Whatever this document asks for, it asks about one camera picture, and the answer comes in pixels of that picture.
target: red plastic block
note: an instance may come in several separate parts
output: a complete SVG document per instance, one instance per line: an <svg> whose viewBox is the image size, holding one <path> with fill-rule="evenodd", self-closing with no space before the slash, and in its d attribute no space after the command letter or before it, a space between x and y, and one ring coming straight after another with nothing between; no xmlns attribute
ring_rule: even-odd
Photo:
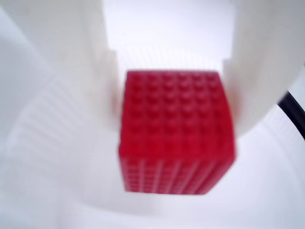
<svg viewBox="0 0 305 229"><path fill-rule="evenodd" d="M128 72L119 155L126 191L208 192L235 159L218 73Z"/></svg>

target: cube side face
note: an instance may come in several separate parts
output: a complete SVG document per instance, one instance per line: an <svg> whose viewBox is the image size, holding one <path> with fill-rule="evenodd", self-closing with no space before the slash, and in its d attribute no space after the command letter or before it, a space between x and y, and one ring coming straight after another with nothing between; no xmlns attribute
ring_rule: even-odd
<svg viewBox="0 0 305 229"><path fill-rule="evenodd" d="M128 72L119 156L126 191L209 191L235 159L218 73Z"/></svg>

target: ribbed surface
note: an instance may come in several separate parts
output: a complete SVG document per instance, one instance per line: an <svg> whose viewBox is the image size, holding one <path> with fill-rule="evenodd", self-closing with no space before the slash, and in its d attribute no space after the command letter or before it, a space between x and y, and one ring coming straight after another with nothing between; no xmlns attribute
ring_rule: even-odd
<svg viewBox="0 0 305 229"><path fill-rule="evenodd" d="M119 151L127 191L209 191L235 157L218 73L128 72Z"/></svg>

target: lego brick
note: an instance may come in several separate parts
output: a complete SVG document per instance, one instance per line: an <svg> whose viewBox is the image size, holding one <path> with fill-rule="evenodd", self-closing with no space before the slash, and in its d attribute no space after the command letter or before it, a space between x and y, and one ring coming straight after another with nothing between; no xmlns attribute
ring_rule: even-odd
<svg viewBox="0 0 305 229"><path fill-rule="evenodd" d="M218 73L129 71L119 157L126 191L207 193L235 160Z"/></svg>

